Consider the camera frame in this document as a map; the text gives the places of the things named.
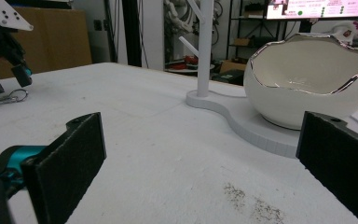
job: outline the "box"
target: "box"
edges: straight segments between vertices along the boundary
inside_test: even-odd
[[[222,62],[222,66],[220,68],[220,74],[233,69],[245,71],[245,68],[246,68],[246,61],[244,60],[238,60],[238,59],[225,60]]]
[[[248,46],[250,39],[248,38],[235,38],[234,45],[236,46]]]
[[[33,25],[33,31],[11,33],[25,50],[25,61],[33,73],[91,64],[90,43],[84,11],[16,7]],[[0,78],[13,77],[13,66],[0,62]]]
[[[212,80],[243,86],[243,70],[231,69],[224,73],[217,74],[212,77]]]
[[[264,10],[257,10],[257,11],[244,11],[243,17],[244,18],[263,18]]]

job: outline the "white table surface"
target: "white table surface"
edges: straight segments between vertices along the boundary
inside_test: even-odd
[[[67,121],[102,113],[107,159],[68,223],[358,223],[298,160],[186,105],[193,77],[101,63],[33,79],[25,102],[0,105],[0,153],[49,145]],[[19,88],[13,78],[1,83],[7,93]],[[244,95],[223,83],[210,89]],[[36,223],[27,191],[9,203],[17,223]]]

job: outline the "white ceramic bowl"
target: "white ceramic bowl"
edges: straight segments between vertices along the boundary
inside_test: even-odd
[[[358,110],[358,50],[331,35],[271,42],[249,60],[244,87],[255,109],[285,128],[300,130],[305,111],[345,119]]]

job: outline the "computer screen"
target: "computer screen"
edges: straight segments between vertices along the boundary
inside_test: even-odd
[[[267,20],[358,18],[358,0],[268,0]]]

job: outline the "white bracket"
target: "white bracket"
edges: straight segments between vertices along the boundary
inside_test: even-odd
[[[28,23],[13,7],[5,0],[0,0],[0,26],[32,31],[33,25]]]
[[[202,15],[202,12],[200,11],[200,8],[197,6],[197,3],[194,0],[187,0],[187,2],[190,4],[190,6],[193,9],[194,13],[199,18],[200,23],[201,24],[205,23],[205,17]]]
[[[190,44],[190,42],[188,42],[184,37],[180,36],[179,40],[182,41],[182,43],[191,51],[193,52],[194,55],[196,55],[197,57],[199,57],[199,51],[194,48],[194,46],[192,46]]]

